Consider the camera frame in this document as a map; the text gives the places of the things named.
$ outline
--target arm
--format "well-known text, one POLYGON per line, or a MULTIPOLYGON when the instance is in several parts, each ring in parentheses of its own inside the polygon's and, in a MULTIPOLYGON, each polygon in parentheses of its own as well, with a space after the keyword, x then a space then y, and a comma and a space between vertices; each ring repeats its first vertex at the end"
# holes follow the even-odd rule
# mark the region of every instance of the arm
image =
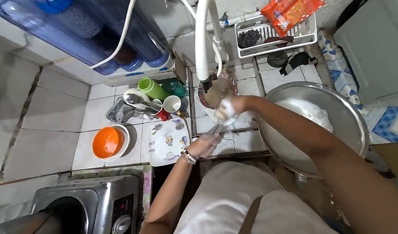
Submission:
MULTIPOLYGON (((219 134, 203 135, 187 151, 195 158, 207 157, 216 148, 219 134)), ((166 178, 144 220, 140 234, 169 234, 179 212, 192 164, 180 157, 166 178)))
POLYGON ((356 233, 398 233, 398 189, 316 123, 264 98, 236 96, 237 113, 257 112, 316 164, 356 233))

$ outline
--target faucet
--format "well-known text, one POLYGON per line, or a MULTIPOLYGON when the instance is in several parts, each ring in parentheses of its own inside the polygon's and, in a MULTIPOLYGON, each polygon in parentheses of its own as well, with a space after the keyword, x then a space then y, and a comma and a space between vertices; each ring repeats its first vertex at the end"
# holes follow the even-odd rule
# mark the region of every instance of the faucet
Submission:
POLYGON ((207 93, 212 87, 212 78, 215 79, 215 76, 211 76, 210 74, 206 52, 206 19, 208 16, 208 10, 211 14, 213 32, 215 34, 212 39, 215 43, 213 45, 214 49, 216 46, 219 54, 221 55, 222 61, 226 62, 229 60, 229 55, 226 53, 224 47, 225 41, 223 39, 221 26, 219 24, 218 8, 216 6, 216 2, 215 0, 200 0, 196 10, 195 28, 196 74, 198 79, 203 82, 203 89, 205 93, 207 93))

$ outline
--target stainless steel basin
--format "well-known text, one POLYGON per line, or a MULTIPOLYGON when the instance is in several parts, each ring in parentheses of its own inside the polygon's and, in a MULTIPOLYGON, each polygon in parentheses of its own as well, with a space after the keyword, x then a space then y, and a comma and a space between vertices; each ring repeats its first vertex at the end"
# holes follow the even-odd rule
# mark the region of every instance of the stainless steel basin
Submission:
MULTIPOLYGON (((290 82, 269 91, 265 98, 271 102, 279 102, 294 98, 316 104, 321 109, 327 111, 329 121, 333 126, 333 134, 351 147, 361 157, 366 156, 369 147, 367 125, 354 105, 340 93, 313 82, 290 82)), ((265 132, 267 130, 264 130, 266 125, 268 124, 265 123, 264 120, 260 120, 260 134, 275 157, 294 172, 307 177, 321 178, 311 160, 308 162, 297 162, 290 160, 286 155, 279 155, 272 147, 275 139, 269 139, 267 137, 267 133, 265 132), (307 167, 303 165, 304 163, 311 163, 314 168, 307 169, 307 167)))

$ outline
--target stainless steel stove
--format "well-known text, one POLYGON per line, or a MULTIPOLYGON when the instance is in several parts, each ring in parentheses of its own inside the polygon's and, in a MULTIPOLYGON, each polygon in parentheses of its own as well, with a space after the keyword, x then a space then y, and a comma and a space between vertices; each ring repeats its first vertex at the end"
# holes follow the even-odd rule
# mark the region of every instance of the stainless steel stove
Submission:
POLYGON ((37 190, 32 213, 75 203, 79 233, 135 234, 138 186, 138 178, 129 175, 72 180, 37 190))

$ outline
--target white plate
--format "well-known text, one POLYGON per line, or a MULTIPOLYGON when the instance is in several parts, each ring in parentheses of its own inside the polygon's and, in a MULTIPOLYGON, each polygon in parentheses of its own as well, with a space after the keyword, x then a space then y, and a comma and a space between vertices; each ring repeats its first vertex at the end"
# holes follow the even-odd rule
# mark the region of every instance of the white plate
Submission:
POLYGON ((187 126, 180 118, 151 125, 147 135, 150 165, 153 167, 175 163, 180 152, 189 146, 187 126))
POLYGON ((124 152, 127 150, 128 146, 129 146, 129 142, 131 141, 131 138, 129 137, 128 129, 126 127, 124 127, 123 125, 112 125, 111 127, 122 131, 124 139, 123 139, 123 144, 122 144, 122 148, 120 149, 120 151, 112 157, 101 159, 104 162, 111 162, 111 161, 114 161, 114 160, 117 160, 118 158, 120 158, 124 154, 124 152))

